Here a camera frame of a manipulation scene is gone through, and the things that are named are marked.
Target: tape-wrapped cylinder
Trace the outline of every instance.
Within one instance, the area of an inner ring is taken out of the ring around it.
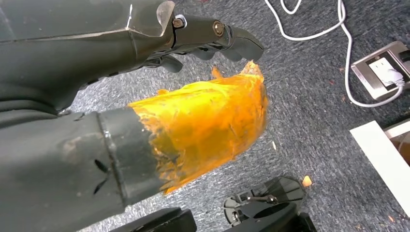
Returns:
[[[264,78],[249,62],[238,75],[196,82],[130,103],[145,129],[157,160],[161,190],[172,190],[232,160],[248,149],[266,127]]]

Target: white plug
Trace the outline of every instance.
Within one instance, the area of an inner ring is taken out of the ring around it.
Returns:
[[[381,81],[387,84],[387,86],[391,84],[395,84],[396,86],[404,86],[404,78],[401,73],[396,71],[395,69],[387,69],[385,70],[385,75],[379,77]]]

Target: white cable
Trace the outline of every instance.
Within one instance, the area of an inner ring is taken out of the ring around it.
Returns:
[[[294,13],[296,13],[297,9],[299,9],[300,3],[302,2],[302,0],[297,0],[297,4],[295,6],[295,8],[290,11],[286,6],[285,6],[285,2],[284,0],[280,0],[280,4],[282,5],[283,10],[288,13],[289,15],[292,15]]]
[[[298,10],[301,1],[302,1],[302,0],[298,0],[298,2],[297,2],[297,4],[296,4],[295,8],[294,8],[292,11],[290,11],[288,8],[286,8],[285,3],[284,3],[284,0],[280,0],[280,4],[282,5],[282,8],[283,8],[283,10],[284,10],[286,13],[292,15],[292,14],[294,14],[294,13]],[[390,82],[390,83],[396,84],[396,86],[398,87],[398,90],[397,90],[396,94],[393,95],[391,98],[386,99],[386,100],[381,101],[381,102],[378,102],[378,103],[375,103],[375,104],[364,104],[364,103],[361,103],[361,102],[356,101],[356,100],[353,98],[353,96],[351,95],[350,87],[349,87],[349,68],[350,68],[351,46],[352,46],[352,44],[353,44],[353,39],[352,39],[352,37],[351,37],[349,31],[347,30],[345,24],[344,24],[344,21],[345,21],[345,19],[346,19],[346,9],[345,9],[345,6],[344,6],[342,0],[337,0],[337,16],[338,16],[338,18],[339,18],[339,22],[338,22],[337,24],[335,24],[335,25],[332,26],[331,28],[329,28],[329,29],[327,29],[327,30],[324,30],[324,31],[322,31],[322,32],[320,32],[320,33],[317,33],[317,34],[314,34],[314,35],[311,35],[311,36],[307,36],[307,37],[301,37],[301,38],[295,38],[295,37],[292,37],[292,36],[289,36],[289,35],[285,34],[285,31],[283,30],[282,23],[280,22],[280,19],[279,19],[279,16],[278,16],[277,12],[276,12],[275,9],[272,7],[272,5],[270,4],[269,0],[265,0],[265,3],[266,3],[267,6],[269,7],[269,9],[272,11],[273,15],[274,15],[275,18],[276,18],[276,21],[278,22],[278,26],[279,26],[280,33],[282,34],[283,37],[285,37],[285,38],[288,39],[288,40],[292,40],[292,41],[311,40],[311,39],[318,38],[318,37],[320,37],[320,36],[322,36],[322,35],[325,35],[325,34],[331,32],[331,31],[333,31],[334,29],[338,28],[339,26],[342,27],[343,31],[345,32],[345,34],[346,34],[346,36],[347,36],[347,38],[348,38],[348,46],[347,46],[347,53],[346,53],[346,65],[345,65],[345,86],[346,86],[347,96],[349,97],[349,100],[350,100],[352,103],[354,103],[354,104],[356,104],[356,105],[358,105],[358,106],[361,106],[361,107],[368,107],[368,108],[378,107],[378,106],[385,105],[385,104],[387,104],[387,103],[393,101],[393,100],[396,99],[398,96],[400,96],[400,94],[403,92],[403,86],[404,86],[404,84],[405,84],[405,82],[404,82],[404,80],[403,80],[403,76],[401,76],[401,78],[398,78],[398,75],[401,75],[401,74],[400,74],[399,72],[395,71],[395,70],[390,70],[390,72],[395,72],[395,73],[393,73],[393,74],[394,74],[394,75],[393,75],[394,77],[392,77],[392,78],[394,78],[394,79],[389,79],[389,80],[387,80],[387,81]]]

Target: hole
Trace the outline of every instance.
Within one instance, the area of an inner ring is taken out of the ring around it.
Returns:
[[[94,195],[100,191],[100,189],[103,187],[103,185],[107,182],[108,178],[106,178],[105,180],[103,180],[101,183],[99,183],[95,189],[94,189]]]
[[[95,165],[100,169],[103,173],[109,173],[107,166],[105,166],[101,161],[98,159],[94,160]]]
[[[280,210],[286,208],[288,205],[289,205],[289,203],[277,204],[275,206],[272,206],[272,207],[269,207],[267,209],[262,210],[261,212],[257,213],[253,218],[258,219],[258,218],[267,217],[267,216],[272,215],[276,212],[279,212]]]

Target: robotic hand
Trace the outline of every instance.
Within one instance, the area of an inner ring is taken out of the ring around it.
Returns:
[[[174,16],[171,1],[0,1],[2,230],[75,231],[163,191],[150,132],[133,109],[58,112],[102,77],[177,72],[171,54],[206,60],[216,52],[257,60],[263,47],[218,20]]]
[[[172,1],[4,0],[0,6],[0,100],[15,101],[0,103],[0,111],[19,105],[54,114],[102,77],[142,67],[180,71],[171,54],[207,60],[221,52],[238,61],[263,52],[245,30],[174,16]]]

